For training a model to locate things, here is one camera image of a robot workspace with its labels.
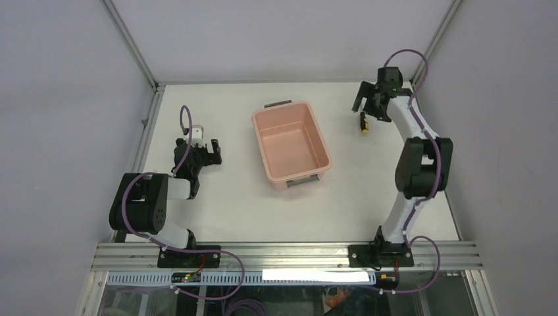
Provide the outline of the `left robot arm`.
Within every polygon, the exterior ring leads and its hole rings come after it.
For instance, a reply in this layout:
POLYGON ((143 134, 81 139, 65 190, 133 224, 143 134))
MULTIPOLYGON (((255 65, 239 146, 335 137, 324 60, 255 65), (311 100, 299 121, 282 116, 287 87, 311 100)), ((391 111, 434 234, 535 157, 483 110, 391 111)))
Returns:
POLYGON ((172 258, 181 267, 194 265, 198 258, 195 235, 166 219, 167 201, 196 197, 202 168, 222 164, 217 139, 211 140, 211 149, 208 150, 205 142, 192 144, 176 177, 149 173, 131 186, 130 183, 140 174, 125 173, 109 211, 110 227, 127 234, 135 231, 151 242, 158 240, 163 248, 174 248, 172 258))

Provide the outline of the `black yellow screwdriver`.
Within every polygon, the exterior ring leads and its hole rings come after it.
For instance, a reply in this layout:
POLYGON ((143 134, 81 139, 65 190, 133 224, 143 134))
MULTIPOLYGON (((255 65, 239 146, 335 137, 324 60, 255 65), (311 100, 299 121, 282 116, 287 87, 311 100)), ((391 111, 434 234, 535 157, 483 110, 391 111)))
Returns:
POLYGON ((359 117, 360 117, 361 132, 364 133, 364 134, 367 134, 368 130, 369 130, 369 125, 368 125, 368 119, 367 119, 366 113, 364 111, 361 111, 359 113, 359 117))

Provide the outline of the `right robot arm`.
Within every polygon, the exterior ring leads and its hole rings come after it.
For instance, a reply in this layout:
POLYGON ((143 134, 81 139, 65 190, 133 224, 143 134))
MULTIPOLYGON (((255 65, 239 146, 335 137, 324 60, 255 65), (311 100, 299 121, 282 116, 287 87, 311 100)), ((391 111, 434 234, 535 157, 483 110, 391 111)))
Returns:
POLYGON ((373 117, 394 123, 404 142, 394 175, 397 197, 371 249, 372 260, 387 267, 396 260, 397 248, 410 245, 410 228, 423 205, 445 190, 453 142, 428 125, 397 67, 383 66, 377 75, 374 84, 361 82, 351 110, 359 114, 362 132, 369 130, 368 118, 373 117))

